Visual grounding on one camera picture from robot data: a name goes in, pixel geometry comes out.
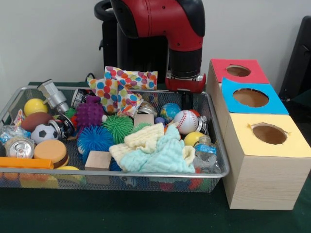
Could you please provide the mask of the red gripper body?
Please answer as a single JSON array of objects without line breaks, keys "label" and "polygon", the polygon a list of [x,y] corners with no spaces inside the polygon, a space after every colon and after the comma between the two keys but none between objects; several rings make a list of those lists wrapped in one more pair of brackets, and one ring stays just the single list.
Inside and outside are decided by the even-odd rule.
[{"label": "red gripper body", "polygon": [[191,93],[202,93],[206,86],[206,74],[200,73],[191,78],[176,78],[170,72],[167,72],[165,85],[169,91],[187,91]]}]

